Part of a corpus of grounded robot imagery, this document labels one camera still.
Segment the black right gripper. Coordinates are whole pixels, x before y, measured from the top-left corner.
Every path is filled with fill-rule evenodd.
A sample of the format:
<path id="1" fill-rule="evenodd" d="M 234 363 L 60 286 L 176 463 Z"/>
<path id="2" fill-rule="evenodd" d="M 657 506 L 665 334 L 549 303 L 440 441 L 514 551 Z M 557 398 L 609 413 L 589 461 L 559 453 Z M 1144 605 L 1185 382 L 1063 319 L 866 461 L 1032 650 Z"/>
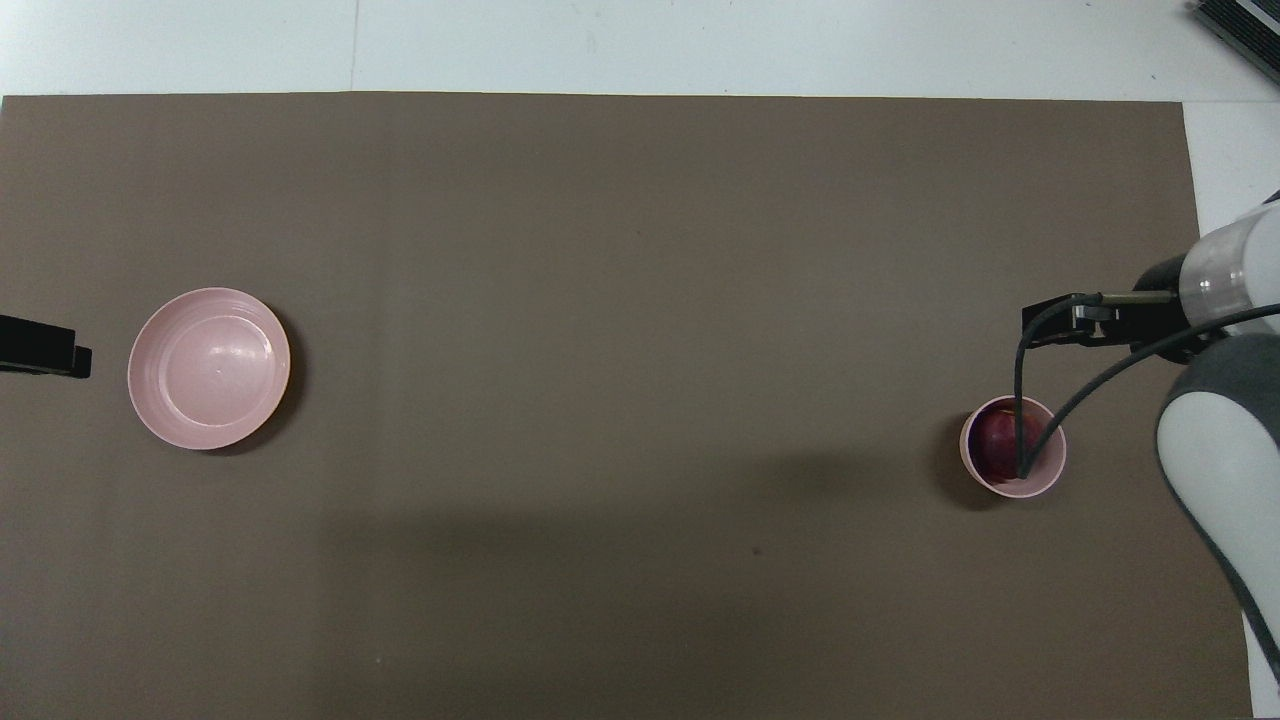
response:
<path id="1" fill-rule="evenodd" d="M 1079 296 L 1059 296 L 1024 306 L 1021 346 L 1030 350 L 1078 345 L 1083 329 L 1088 332 L 1087 346 L 1125 346 L 1137 351 L 1189 329 L 1179 296 L 1184 261 L 1184 258 L 1161 261 L 1147 269 L 1132 290 L 1105 291 L 1092 304 L 1078 306 Z"/>

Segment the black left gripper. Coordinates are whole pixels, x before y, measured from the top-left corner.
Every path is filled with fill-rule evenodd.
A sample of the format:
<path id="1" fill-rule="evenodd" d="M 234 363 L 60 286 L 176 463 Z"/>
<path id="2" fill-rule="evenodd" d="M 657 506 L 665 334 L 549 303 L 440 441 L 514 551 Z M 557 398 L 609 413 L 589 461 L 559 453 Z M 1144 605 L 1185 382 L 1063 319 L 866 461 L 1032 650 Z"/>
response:
<path id="1" fill-rule="evenodd" d="M 1 372 L 88 379 L 93 351 L 76 345 L 76 332 L 1 315 Z"/>

